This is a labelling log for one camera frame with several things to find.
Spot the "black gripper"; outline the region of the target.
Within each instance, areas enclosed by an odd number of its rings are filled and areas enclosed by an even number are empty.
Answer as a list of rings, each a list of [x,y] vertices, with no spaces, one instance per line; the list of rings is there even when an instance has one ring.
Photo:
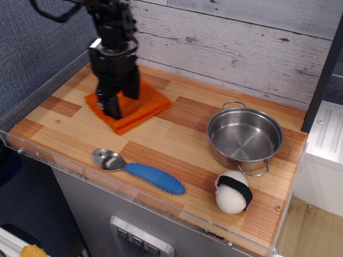
[[[88,48],[93,73],[98,77],[96,89],[97,106],[106,116],[121,119],[117,94],[123,91],[126,97],[139,98],[140,75],[136,55],[107,51],[101,44]]]

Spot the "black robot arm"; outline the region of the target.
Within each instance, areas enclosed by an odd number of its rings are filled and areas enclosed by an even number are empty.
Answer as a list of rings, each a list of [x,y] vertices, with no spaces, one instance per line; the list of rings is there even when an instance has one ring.
[[[97,106],[106,116],[121,119],[117,94],[139,98],[140,75],[136,64],[138,41],[134,36],[136,20],[129,1],[74,1],[74,6],[60,16],[41,10],[31,1],[34,10],[45,18],[65,23],[85,7],[92,16],[98,38],[88,48],[93,73],[99,82],[96,89]]]

